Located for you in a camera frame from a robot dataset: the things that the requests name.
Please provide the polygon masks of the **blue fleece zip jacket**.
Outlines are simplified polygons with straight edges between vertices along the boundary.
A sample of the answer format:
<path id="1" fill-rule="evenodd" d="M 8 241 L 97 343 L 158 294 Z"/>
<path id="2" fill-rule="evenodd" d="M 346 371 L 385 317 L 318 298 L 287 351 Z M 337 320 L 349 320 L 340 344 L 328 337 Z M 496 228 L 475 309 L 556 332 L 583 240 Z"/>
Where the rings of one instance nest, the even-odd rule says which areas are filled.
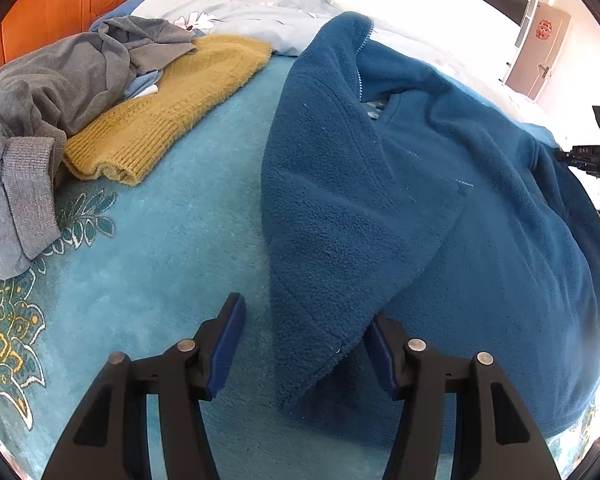
<path id="1" fill-rule="evenodd" d="M 490 352 L 543 436 L 600 384 L 600 215 L 544 129 L 328 21 L 288 74 L 261 170 L 282 408 L 377 445 L 378 313 L 451 356 Z"/>

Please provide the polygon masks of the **room door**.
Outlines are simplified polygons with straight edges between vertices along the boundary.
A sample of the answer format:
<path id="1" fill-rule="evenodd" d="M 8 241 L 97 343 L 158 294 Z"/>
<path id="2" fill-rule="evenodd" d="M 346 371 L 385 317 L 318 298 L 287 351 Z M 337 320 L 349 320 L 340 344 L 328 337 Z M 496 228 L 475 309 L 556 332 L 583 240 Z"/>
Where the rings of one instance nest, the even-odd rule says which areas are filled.
<path id="1" fill-rule="evenodd" d="M 546 3 L 538 4 L 527 37 L 506 79 L 509 88 L 532 100 L 538 97 L 560 55 L 570 22 L 567 12 Z"/>

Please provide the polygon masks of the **teal floral bed blanket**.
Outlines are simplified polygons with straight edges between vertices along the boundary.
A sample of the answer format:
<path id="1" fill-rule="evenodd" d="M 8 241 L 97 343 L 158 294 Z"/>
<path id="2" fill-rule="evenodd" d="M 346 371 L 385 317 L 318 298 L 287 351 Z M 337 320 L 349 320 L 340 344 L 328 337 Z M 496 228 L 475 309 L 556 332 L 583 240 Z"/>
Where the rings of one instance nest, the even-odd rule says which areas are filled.
<path id="1" fill-rule="evenodd" d="M 296 58 L 274 56 L 176 142 L 135 188 L 65 180 L 60 235 L 29 270 L 0 280 L 0 440 L 44 478 L 54 448 L 110 353 L 158 356 L 214 318 L 227 296 L 246 322 L 226 385 L 202 407 L 224 479 L 378 479 L 391 439 L 348 439 L 277 400 L 261 170 Z"/>

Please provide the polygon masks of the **light blue floral duvet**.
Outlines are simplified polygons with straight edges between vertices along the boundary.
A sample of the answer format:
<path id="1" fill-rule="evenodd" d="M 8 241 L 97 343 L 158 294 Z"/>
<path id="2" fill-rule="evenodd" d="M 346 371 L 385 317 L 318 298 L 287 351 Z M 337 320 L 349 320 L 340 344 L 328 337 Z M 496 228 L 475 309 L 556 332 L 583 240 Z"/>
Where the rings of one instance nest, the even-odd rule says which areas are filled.
<path id="1" fill-rule="evenodd" d="M 517 122 L 555 128 L 538 104 L 506 86 L 519 28 L 483 0 L 126 0 L 108 14 L 247 36 L 297 56 L 328 20 L 347 11 L 372 21 L 372 40 L 434 66 Z"/>

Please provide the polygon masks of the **mustard knit sweater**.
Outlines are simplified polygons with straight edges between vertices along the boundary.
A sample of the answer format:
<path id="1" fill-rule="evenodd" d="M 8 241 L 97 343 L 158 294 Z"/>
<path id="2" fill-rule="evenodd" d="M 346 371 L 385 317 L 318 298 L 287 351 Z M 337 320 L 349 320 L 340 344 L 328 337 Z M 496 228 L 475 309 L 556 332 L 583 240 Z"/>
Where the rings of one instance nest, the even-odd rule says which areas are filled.
<path id="1" fill-rule="evenodd" d="M 121 102 L 69 139 L 64 164 L 82 181 L 107 178 L 137 186 L 171 146 L 270 62 L 264 41 L 204 36 L 166 66 L 151 96 Z"/>

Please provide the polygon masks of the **grey sweatshirt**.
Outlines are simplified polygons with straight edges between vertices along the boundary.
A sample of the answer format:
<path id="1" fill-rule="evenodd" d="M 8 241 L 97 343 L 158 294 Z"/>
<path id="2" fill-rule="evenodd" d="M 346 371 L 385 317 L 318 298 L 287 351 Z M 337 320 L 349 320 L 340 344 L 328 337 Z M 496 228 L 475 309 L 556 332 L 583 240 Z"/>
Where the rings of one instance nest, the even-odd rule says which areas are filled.
<path id="1" fill-rule="evenodd" d="M 0 279 L 27 271 L 60 231 L 54 177 L 67 140 L 121 100 L 140 75 L 193 51 L 160 18 L 122 16 L 0 68 Z"/>

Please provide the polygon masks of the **light blue pants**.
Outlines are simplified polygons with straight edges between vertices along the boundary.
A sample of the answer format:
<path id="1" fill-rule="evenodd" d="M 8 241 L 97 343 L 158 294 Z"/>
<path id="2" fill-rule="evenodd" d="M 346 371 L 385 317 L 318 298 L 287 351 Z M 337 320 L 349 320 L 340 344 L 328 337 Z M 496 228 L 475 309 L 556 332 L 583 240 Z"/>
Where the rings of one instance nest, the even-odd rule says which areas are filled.
<path id="1" fill-rule="evenodd" d="M 137 76 L 123 91 L 123 99 L 132 100 L 140 96 L 151 96 L 159 91 L 158 82 L 162 77 L 162 70 L 154 70 L 147 74 Z"/>

